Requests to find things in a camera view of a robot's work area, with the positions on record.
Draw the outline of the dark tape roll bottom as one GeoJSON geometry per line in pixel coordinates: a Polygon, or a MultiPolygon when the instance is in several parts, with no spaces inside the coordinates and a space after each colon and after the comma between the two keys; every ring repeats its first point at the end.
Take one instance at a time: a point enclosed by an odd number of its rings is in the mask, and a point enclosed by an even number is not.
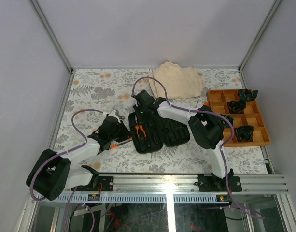
{"type": "Polygon", "coordinates": [[[238,142],[252,142],[254,127],[250,125],[235,128],[235,135],[238,142]]]}

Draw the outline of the floral table mat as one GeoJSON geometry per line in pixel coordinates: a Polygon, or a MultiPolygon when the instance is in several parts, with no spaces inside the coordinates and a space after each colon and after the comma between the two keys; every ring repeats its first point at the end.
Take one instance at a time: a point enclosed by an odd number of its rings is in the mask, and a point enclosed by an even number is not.
{"type": "MultiPolygon", "coordinates": [[[[185,108],[199,108],[210,89],[240,89],[237,69],[198,69],[204,89],[199,97],[175,100],[185,108]]],[[[153,69],[77,69],[55,143],[55,151],[64,151],[84,141],[103,122],[101,111],[112,109],[128,117],[135,100],[132,91],[150,91],[153,69]]],[[[208,153],[194,139],[177,147],[164,146],[153,153],[139,154],[132,142],[107,150],[82,161],[99,172],[117,173],[210,173],[208,153]]]]}

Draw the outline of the dark green tool case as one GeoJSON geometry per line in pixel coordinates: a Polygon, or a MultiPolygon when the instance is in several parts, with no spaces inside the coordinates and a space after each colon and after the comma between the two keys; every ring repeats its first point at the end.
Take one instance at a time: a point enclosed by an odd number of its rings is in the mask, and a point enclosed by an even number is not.
{"type": "Polygon", "coordinates": [[[190,140],[188,127],[178,121],[162,118],[159,121],[138,121],[135,110],[128,116],[128,122],[132,141],[135,149],[140,154],[147,154],[159,151],[164,145],[176,147],[183,145],[190,140]],[[139,140],[136,135],[135,126],[142,124],[147,139],[139,140]]]}

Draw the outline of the orange utility knife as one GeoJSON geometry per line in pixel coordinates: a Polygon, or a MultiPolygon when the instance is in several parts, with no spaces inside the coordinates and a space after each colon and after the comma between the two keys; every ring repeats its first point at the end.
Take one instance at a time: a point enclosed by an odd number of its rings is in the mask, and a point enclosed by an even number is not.
{"type": "Polygon", "coordinates": [[[118,144],[114,144],[114,145],[112,145],[112,146],[110,147],[110,149],[117,148],[117,147],[119,147],[119,146],[121,146],[121,145],[124,145],[124,144],[126,144],[126,143],[129,143],[129,142],[131,142],[131,141],[132,141],[132,138],[130,138],[130,139],[126,140],[126,141],[120,142],[120,143],[118,143],[118,144]]]}

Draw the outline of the dark tape roll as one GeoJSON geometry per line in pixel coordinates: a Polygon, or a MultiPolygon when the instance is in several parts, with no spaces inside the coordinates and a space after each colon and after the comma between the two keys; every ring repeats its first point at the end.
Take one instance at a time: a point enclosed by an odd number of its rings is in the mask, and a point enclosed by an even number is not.
{"type": "Polygon", "coordinates": [[[235,128],[235,135],[238,142],[252,142],[254,127],[250,125],[235,128]]]}
{"type": "Polygon", "coordinates": [[[227,106],[231,114],[243,114],[246,108],[246,102],[242,100],[230,101],[227,103],[227,106]]]}
{"type": "MultiPolygon", "coordinates": [[[[221,116],[226,118],[232,126],[234,125],[234,119],[230,115],[221,114],[221,116]]],[[[224,121],[222,118],[220,119],[220,122],[222,123],[224,128],[230,128],[229,124],[226,121],[224,121]]]]}
{"type": "Polygon", "coordinates": [[[258,95],[258,90],[239,89],[238,97],[241,101],[249,102],[254,101],[258,95]]]}

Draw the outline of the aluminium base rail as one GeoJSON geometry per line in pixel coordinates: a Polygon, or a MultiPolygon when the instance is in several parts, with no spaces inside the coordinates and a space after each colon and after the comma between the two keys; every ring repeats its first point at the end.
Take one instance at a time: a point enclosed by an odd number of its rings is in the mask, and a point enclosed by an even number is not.
{"type": "MultiPolygon", "coordinates": [[[[238,188],[232,194],[240,195],[281,195],[288,194],[288,187],[282,175],[242,174],[232,184],[238,188]]],[[[214,203],[218,196],[226,196],[227,190],[209,190],[198,180],[196,174],[179,175],[134,175],[115,174],[111,191],[63,192],[56,203],[214,203]]]]}

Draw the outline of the cream cloth bag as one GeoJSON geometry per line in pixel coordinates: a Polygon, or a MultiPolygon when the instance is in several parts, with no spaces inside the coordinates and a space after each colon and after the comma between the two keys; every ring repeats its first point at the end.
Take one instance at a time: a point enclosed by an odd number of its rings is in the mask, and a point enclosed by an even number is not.
{"type": "Polygon", "coordinates": [[[193,67],[182,68],[178,64],[165,62],[152,74],[149,80],[153,95],[168,99],[187,99],[201,95],[204,84],[201,75],[193,67]]]}

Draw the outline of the orange black needle-nose pliers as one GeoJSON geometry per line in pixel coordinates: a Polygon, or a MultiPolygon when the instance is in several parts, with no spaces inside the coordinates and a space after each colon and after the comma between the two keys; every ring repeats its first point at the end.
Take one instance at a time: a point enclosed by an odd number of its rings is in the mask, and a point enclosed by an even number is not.
{"type": "Polygon", "coordinates": [[[142,124],[137,124],[135,126],[135,131],[136,131],[137,138],[139,140],[146,140],[147,139],[147,135],[146,135],[146,132],[145,132],[142,124]]]}

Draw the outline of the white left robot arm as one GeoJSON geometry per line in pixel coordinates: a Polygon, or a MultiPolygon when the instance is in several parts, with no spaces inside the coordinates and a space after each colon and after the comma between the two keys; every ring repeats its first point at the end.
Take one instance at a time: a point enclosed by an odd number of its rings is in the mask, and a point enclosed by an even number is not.
{"type": "Polygon", "coordinates": [[[106,116],[102,125],[78,148],[61,155],[51,149],[44,150],[27,177],[26,185],[50,201],[65,189],[95,190],[99,186],[98,172],[88,165],[78,167],[77,164],[109,150],[113,141],[120,143],[130,138],[131,132],[122,120],[106,116]]]}

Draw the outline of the orange compartment tray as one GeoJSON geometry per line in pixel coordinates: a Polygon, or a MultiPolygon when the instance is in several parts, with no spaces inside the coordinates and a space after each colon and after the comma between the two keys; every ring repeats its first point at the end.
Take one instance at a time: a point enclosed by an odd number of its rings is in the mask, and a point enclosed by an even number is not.
{"type": "Polygon", "coordinates": [[[234,133],[232,140],[225,144],[225,147],[267,146],[270,144],[270,137],[256,100],[246,101],[246,108],[243,114],[231,114],[227,106],[227,103],[230,101],[240,100],[238,89],[209,90],[207,100],[209,107],[215,113],[230,115],[234,119],[234,129],[246,125],[254,127],[252,142],[238,142],[234,133]]]}

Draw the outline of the dark tape roll top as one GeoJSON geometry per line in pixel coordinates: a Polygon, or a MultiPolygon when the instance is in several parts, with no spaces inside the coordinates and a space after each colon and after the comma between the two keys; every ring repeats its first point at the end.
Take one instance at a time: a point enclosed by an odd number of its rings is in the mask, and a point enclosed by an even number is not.
{"type": "Polygon", "coordinates": [[[241,101],[249,102],[254,101],[258,95],[258,90],[239,89],[238,97],[241,101]]]}

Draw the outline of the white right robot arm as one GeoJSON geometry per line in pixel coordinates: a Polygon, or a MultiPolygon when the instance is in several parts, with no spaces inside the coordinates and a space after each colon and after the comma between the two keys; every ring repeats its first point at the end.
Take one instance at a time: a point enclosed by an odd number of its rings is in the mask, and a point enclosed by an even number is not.
{"type": "Polygon", "coordinates": [[[132,94],[132,97],[142,107],[139,112],[141,118],[170,119],[188,126],[196,143],[208,152],[215,176],[214,187],[222,191],[230,186],[233,170],[228,166],[224,152],[224,127],[220,122],[223,116],[206,105],[199,109],[186,109],[165,98],[155,99],[145,90],[132,94]]]}

